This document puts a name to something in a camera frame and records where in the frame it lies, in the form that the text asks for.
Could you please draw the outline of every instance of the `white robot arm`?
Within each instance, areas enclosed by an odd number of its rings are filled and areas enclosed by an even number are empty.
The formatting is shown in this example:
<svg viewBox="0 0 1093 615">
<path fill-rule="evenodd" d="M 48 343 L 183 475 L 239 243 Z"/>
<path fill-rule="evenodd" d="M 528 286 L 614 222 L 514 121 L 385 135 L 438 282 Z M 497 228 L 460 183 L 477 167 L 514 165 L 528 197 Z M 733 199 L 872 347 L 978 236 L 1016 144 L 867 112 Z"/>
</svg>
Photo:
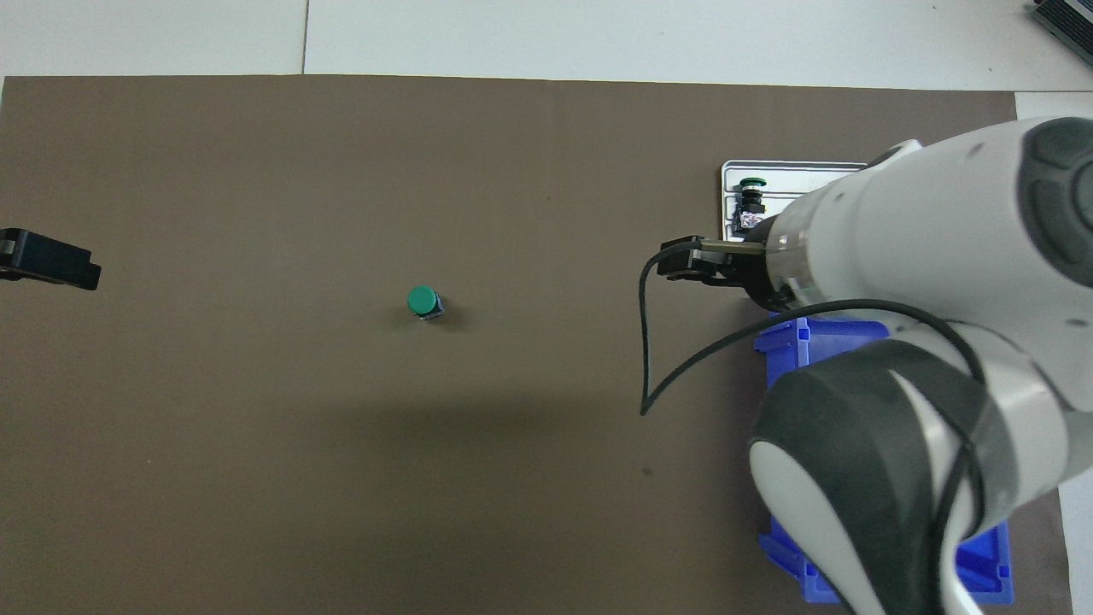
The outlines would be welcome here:
<svg viewBox="0 0 1093 615">
<path fill-rule="evenodd" d="M 787 317 L 868 298 L 948 323 L 842 315 L 892 335 L 780 378 L 750 459 L 855 613 L 979 613 L 959 543 L 1093 464 L 1093 119 L 901 143 L 743 244 L 693 247 Z"/>
</svg>

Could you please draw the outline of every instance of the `blue plastic crate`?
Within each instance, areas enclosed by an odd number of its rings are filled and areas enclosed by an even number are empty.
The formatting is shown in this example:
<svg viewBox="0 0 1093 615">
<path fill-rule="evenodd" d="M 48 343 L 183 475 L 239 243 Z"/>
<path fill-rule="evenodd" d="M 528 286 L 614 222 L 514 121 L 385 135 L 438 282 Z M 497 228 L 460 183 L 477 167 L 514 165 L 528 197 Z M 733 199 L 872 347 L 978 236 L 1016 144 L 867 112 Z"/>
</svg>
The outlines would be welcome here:
<svg viewBox="0 0 1093 615">
<path fill-rule="evenodd" d="M 880 323 L 797 319 L 760 334 L 755 350 L 766 355 L 769 387 L 788 371 L 883 338 L 888 338 L 888 330 Z M 771 519 L 771 533 L 760 535 L 759 544 L 771 561 L 801 583 L 806 602 L 839 601 L 835 590 L 776 519 Z M 1013 604 L 1010 565 L 1010 533 L 1004 522 L 956 551 L 956 573 L 979 604 Z"/>
</svg>

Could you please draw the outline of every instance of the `black vent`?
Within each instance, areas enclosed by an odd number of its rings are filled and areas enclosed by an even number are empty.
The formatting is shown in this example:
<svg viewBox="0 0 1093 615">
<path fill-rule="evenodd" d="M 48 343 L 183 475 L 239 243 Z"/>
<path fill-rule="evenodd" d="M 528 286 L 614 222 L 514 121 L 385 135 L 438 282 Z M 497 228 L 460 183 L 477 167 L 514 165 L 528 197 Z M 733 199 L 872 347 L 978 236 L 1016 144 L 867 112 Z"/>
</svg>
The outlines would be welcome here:
<svg viewBox="0 0 1093 615">
<path fill-rule="evenodd" d="M 1089 0 L 1079 0 L 1089 7 Z M 1093 24 L 1067 0 L 1044 0 L 1034 13 L 1053 34 L 1070 44 L 1086 61 L 1093 61 Z"/>
</svg>

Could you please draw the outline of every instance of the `black ribbed object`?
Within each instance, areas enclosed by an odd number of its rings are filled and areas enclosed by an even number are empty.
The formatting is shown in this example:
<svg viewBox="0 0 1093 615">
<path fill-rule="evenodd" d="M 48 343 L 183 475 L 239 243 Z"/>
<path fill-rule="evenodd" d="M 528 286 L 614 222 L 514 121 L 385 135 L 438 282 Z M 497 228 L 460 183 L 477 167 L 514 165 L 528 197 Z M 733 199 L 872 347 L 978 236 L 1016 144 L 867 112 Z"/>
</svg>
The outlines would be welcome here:
<svg viewBox="0 0 1093 615">
<path fill-rule="evenodd" d="M 1032 15 L 1093 64 L 1093 0 L 1044 0 Z"/>
</svg>

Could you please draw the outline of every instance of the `white tile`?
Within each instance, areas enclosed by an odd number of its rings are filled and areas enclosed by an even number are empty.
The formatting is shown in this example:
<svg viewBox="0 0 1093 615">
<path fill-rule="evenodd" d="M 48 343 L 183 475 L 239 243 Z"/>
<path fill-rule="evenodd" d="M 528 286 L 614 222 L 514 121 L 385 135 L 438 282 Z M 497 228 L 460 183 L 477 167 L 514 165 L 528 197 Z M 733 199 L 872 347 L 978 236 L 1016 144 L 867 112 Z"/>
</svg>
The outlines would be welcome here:
<svg viewBox="0 0 1093 615">
<path fill-rule="evenodd" d="M 1021 119 L 1045 115 L 1093 117 L 1093 92 L 1018 92 L 1015 97 Z M 1059 501 L 1074 615 L 1093 615 L 1093 472 L 1060 485 Z"/>
<path fill-rule="evenodd" d="M 1093 90 L 1026 0 L 312 0 L 306 71 Z"/>
<path fill-rule="evenodd" d="M 0 0 L 2 74 L 299 72 L 306 0 Z"/>
</svg>

